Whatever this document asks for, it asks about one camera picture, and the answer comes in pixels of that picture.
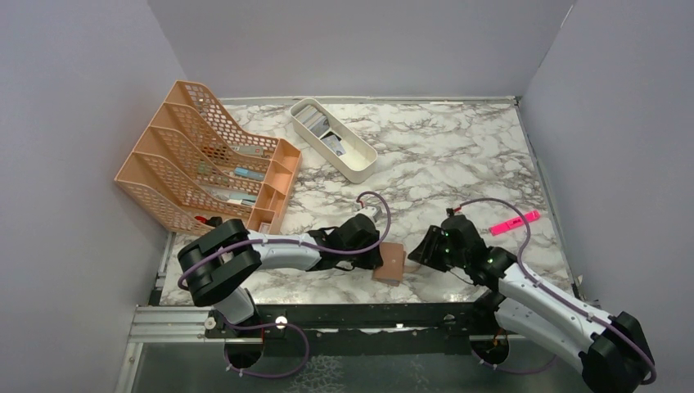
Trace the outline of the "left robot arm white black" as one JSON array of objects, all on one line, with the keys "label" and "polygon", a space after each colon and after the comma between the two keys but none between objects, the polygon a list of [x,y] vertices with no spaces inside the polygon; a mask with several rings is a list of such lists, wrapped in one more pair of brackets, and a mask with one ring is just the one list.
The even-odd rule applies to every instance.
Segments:
[{"label": "left robot arm white black", "polygon": [[177,255],[183,271],[180,286],[194,305],[211,306],[238,336],[257,325],[255,303],[242,283],[257,270],[313,272],[349,263],[359,269],[382,266],[381,233],[371,217],[358,213],[339,227],[300,235],[251,231],[239,219],[214,217],[213,229],[184,246]]}]

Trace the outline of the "brown leather card holder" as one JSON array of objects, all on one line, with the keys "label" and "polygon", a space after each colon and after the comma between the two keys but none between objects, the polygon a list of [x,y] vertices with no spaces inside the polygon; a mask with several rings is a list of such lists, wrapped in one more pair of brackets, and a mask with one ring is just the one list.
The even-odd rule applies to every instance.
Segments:
[{"label": "brown leather card holder", "polygon": [[408,254],[401,243],[382,242],[380,253],[383,264],[373,270],[372,281],[398,287],[406,273],[415,273],[420,268],[419,264],[406,264]]}]

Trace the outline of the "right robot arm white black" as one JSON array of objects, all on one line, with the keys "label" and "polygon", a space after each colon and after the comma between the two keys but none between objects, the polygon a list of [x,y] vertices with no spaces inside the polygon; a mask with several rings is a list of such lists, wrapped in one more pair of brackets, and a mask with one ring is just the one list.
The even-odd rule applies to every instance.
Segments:
[{"label": "right robot arm white black", "polygon": [[655,364],[640,322],[610,314],[541,279],[499,246],[488,246],[464,215],[430,226],[408,259],[448,272],[462,269],[486,287],[472,322],[481,332],[514,332],[573,367],[593,392],[633,392]]}]

